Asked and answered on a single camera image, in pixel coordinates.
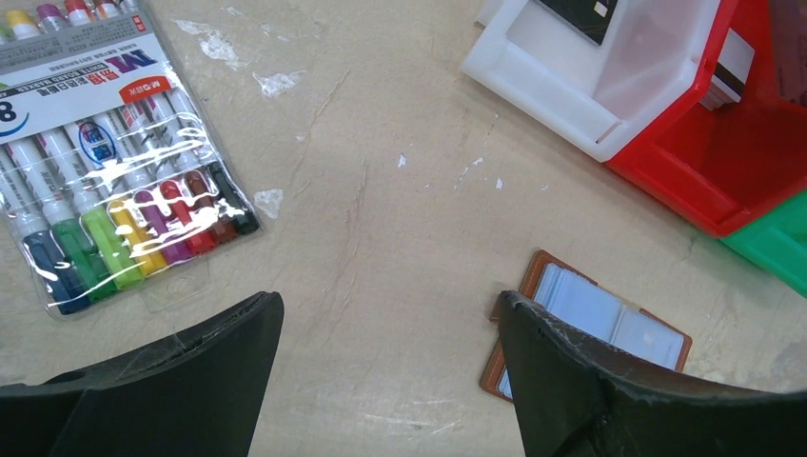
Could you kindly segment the pack of coloured markers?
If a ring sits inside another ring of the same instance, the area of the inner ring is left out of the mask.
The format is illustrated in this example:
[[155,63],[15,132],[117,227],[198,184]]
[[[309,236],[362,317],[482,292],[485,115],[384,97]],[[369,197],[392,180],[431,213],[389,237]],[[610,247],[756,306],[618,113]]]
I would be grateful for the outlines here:
[[2,9],[1,215],[59,317],[260,226],[146,1]]

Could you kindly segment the black credit card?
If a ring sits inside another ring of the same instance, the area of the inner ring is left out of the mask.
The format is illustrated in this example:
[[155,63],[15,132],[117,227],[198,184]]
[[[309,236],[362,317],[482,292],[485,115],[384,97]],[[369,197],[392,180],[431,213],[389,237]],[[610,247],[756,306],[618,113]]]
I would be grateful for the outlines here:
[[619,1],[539,0],[538,3],[596,46],[601,46]]

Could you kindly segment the white plastic bin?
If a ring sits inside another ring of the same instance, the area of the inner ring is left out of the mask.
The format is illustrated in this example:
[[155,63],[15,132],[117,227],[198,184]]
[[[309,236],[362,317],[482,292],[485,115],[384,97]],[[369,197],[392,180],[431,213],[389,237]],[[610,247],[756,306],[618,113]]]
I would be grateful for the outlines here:
[[584,1],[600,42],[542,1],[486,1],[461,69],[599,162],[695,84],[717,1]]

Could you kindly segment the brown leather card holder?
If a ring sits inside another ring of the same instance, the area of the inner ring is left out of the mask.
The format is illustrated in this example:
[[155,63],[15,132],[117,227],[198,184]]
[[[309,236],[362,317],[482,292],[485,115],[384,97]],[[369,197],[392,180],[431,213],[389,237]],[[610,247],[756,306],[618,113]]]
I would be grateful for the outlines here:
[[[611,338],[622,313],[627,308],[633,308],[544,250],[533,256],[520,293],[545,307],[563,322],[611,346]],[[686,337],[688,343],[679,357],[678,365],[673,369],[682,372],[692,346],[692,338],[644,308],[633,309]]]

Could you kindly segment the silver credit card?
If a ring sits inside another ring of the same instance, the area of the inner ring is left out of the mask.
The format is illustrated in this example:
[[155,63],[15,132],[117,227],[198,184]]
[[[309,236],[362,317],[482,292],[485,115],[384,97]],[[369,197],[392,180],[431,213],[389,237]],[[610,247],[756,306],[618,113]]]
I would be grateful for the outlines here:
[[754,56],[754,48],[733,29],[729,29],[710,88],[699,103],[708,110],[739,103]]

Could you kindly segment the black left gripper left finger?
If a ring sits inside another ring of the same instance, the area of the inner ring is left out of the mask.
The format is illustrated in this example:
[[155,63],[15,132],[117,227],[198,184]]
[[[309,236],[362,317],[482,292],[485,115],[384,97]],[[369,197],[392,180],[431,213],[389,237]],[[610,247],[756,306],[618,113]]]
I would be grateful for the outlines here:
[[261,291],[40,385],[1,389],[5,456],[245,456],[284,321]]

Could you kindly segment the red plastic bin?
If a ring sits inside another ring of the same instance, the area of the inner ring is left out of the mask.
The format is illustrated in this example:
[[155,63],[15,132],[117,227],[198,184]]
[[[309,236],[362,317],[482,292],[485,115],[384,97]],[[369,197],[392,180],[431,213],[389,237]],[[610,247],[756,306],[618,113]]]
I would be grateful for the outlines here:
[[[722,238],[806,188],[806,109],[780,97],[766,1],[721,1],[694,83],[606,162],[698,229]],[[738,103],[700,104],[728,30],[755,50]]]

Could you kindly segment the green plastic bin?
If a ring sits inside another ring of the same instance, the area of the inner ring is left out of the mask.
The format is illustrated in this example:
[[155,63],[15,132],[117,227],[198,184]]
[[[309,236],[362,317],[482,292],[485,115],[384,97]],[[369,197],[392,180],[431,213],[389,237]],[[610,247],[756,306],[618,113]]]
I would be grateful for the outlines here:
[[806,191],[722,243],[806,296]]

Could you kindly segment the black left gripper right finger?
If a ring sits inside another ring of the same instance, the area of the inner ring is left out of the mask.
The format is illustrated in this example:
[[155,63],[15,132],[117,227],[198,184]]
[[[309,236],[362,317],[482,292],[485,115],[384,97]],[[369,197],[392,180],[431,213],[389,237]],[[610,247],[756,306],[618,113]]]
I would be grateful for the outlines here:
[[528,456],[802,456],[806,395],[734,387],[641,360],[514,290],[499,335]]

